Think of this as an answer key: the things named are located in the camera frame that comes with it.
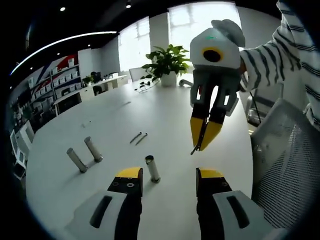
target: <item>white table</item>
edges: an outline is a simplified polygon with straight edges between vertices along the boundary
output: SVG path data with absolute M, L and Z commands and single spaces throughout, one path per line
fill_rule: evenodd
M 224 173 L 233 190 L 251 196 L 253 159 L 241 101 L 226 117 L 220 134 L 202 152 L 193 149 L 190 130 L 190 88 L 159 85 L 137 93 L 139 83 L 126 84 L 82 102 L 60 114 L 35 135 L 26 171 L 26 196 L 31 210 L 49 230 L 68 224 L 74 210 L 115 174 L 141 166 L 142 214 L 139 240 L 196 240 L 196 168 Z M 139 131 L 148 136 L 137 146 L 129 141 Z M 91 136 L 103 160 L 84 174 L 66 154 L 72 147 L 84 163 L 93 157 L 84 138 Z M 153 155 L 161 182 L 154 185 L 144 158 Z
M 94 86 L 107 85 L 104 88 L 108 89 L 108 83 L 111 83 L 112 84 L 112 89 L 116 89 L 118 87 L 118 80 L 119 79 L 123 79 L 126 76 L 127 75 L 120 75 L 120 76 L 117 76 L 117 77 L 113 77 L 113 78 L 109 78 L 109 79 L 106 79 L 106 80 L 102 80 L 102 81 L 93 83 L 90 86 L 87 86 L 87 87 L 72 91 L 72 92 L 60 97 L 53 104 L 54 107 L 55 107 L 56 116 L 59 115 L 59 107 L 58 107 L 59 103 L 61 103 L 62 101 L 66 100 L 67 98 L 70 98 L 73 95 L 79 94 L 78 100 L 79 100 L 80 103 L 84 102 L 84 101 L 87 101 L 87 100 L 90 100 L 95 96 L 94 90 L 93 90 Z

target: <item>person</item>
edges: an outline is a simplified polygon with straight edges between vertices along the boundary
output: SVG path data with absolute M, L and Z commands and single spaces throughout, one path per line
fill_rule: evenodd
M 272 35 L 273 40 L 240 52 L 240 70 L 242 74 L 247 72 L 248 76 L 242 78 L 241 87 L 251 91 L 290 81 L 292 77 L 301 78 L 309 100 L 303 113 L 311 125 L 320 131 L 319 39 L 310 18 L 305 14 L 308 13 L 307 9 L 312 11 L 313 7 L 297 4 L 296 0 L 278 1 L 276 5 L 282 13 L 282 19 Z

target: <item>handheld robotic gripper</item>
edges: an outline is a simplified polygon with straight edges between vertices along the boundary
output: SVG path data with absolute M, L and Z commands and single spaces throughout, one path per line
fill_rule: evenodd
M 190 119 L 194 149 L 204 150 L 220 132 L 225 116 L 237 105 L 241 80 L 239 47 L 245 46 L 240 27 L 229 19 L 213 20 L 212 27 L 190 43 L 190 61 L 194 66 L 190 101 Z M 210 110 L 212 93 L 218 87 Z

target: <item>window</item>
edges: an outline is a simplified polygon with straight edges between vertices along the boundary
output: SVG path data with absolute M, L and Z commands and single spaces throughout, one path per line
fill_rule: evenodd
M 191 40 L 211 28 L 212 20 L 224 19 L 234 21 L 241 28 L 237 7 L 232 2 L 197 2 L 169 8 L 169 42 L 190 50 Z
M 151 61 L 146 58 L 150 53 L 149 18 L 143 18 L 126 27 L 118 37 L 120 70 L 139 68 Z

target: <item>striped shirt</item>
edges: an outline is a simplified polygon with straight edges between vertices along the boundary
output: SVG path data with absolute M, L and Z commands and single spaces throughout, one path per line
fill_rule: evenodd
M 294 76 L 302 79 L 309 100 L 304 113 L 320 131 L 320 51 L 295 13 L 281 2 L 277 7 L 282 20 L 273 40 L 240 53 L 248 74 L 241 85 L 250 91 L 280 83 L 289 72 L 294 72 Z

